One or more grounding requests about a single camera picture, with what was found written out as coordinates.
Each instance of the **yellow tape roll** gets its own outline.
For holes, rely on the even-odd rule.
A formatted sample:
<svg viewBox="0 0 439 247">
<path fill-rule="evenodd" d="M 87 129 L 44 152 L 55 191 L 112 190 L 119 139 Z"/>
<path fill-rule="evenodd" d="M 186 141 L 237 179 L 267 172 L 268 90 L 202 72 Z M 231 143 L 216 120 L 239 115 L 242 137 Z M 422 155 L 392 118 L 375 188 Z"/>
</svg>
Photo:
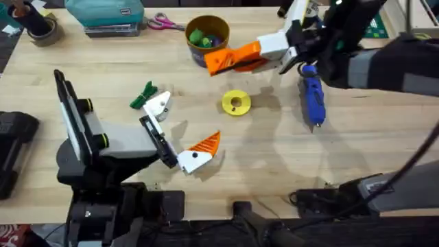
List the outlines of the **yellow tape roll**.
<svg viewBox="0 0 439 247">
<path fill-rule="evenodd" d="M 252 100 L 250 96 L 240 90 L 231 90 L 224 94 L 222 98 L 222 108 L 224 111 L 233 116 L 244 115 L 250 110 Z"/>
</svg>

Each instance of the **green item in bowl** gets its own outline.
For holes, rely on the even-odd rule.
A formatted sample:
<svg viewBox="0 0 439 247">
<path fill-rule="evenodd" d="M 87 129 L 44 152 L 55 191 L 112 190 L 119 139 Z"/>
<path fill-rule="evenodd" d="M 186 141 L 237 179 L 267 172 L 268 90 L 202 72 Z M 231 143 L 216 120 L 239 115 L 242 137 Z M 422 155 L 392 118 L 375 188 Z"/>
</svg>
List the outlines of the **green item in bowl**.
<svg viewBox="0 0 439 247">
<path fill-rule="evenodd" d="M 203 48 L 211 48 L 211 47 L 212 47 L 211 40 L 209 40 L 209 38 L 204 37 L 204 38 L 201 40 L 200 47 L 203 47 Z"/>
<path fill-rule="evenodd" d="M 203 36 L 203 32 L 201 32 L 198 28 L 195 28 L 191 35 L 189 35 L 189 42 L 191 42 L 193 45 L 197 45 L 201 42 Z"/>
</svg>

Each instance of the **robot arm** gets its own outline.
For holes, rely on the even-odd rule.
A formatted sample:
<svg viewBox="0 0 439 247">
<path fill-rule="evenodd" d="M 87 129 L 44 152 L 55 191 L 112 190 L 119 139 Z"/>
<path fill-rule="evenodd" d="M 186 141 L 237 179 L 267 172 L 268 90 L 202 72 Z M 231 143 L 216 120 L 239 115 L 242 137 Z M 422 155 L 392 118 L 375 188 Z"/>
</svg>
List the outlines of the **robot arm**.
<svg viewBox="0 0 439 247">
<path fill-rule="evenodd" d="M 322 29 L 302 30 L 308 1 L 295 0 L 279 32 L 260 36 L 237 50 L 205 55 L 209 73 L 278 68 L 284 74 L 298 63 L 316 63 L 318 75 L 328 86 L 439 96 L 438 39 L 401 34 L 381 49 L 358 45 L 385 1 L 341 1 L 325 14 Z"/>
<path fill-rule="evenodd" d="M 438 43 L 401 34 L 381 49 L 333 54 L 329 64 L 317 61 L 316 66 L 322 80 L 332 87 L 439 96 Z"/>
</svg>

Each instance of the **green toy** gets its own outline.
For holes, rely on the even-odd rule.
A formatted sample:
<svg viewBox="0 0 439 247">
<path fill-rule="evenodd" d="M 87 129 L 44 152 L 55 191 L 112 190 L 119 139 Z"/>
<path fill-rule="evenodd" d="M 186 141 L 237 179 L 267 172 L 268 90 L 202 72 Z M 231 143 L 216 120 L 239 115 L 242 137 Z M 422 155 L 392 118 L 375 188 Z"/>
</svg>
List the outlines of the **green toy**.
<svg viewBox="0 0 439 247">
<path fill-rule="evenodd" d="M 137 98 L 131 102 L 130 107 L 136 110 L 142 108 L 146 101 L 153 96 L 153 94 L 157 93 L 157 90 L 156 86 L 152 86 L 152 81 L 149 81 L 146 84 L 145 89 L 143 89 L 142 94 L 137 96 Z"/>
<path fill-rule="evenodd" d="M 211 47 L 212 47 L 211 40 L 209 40 L 209 38 L 207 38 L 207 37 L 204 37 L 204 38 L 201 40 L 201 43 L 199 44 L 199 47 L 202 47 L 202 48 L 211 48 Z"/>
<path fill-rule="evenodd" d="M 203 32 L 201 32 L 198 28 L 195 28 L 191 35 L 189 35 L 189 42 L 191 42 L 193 45 L 197 45 L 201 42 L 203 36 Z"/>
</svg>

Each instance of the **teal box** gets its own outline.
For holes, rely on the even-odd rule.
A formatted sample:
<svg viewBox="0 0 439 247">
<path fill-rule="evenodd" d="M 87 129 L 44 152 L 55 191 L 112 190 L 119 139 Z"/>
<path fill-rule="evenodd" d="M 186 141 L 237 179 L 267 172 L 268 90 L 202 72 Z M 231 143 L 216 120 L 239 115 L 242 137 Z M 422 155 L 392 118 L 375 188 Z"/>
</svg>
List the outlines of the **teal box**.
<svg viewBox="0 0 439 247">
<path fill-rule="evenodd" d="M 65 0 L 66 9 L 84 27 L 141 23 L 140 0 Z"/>
</svg>

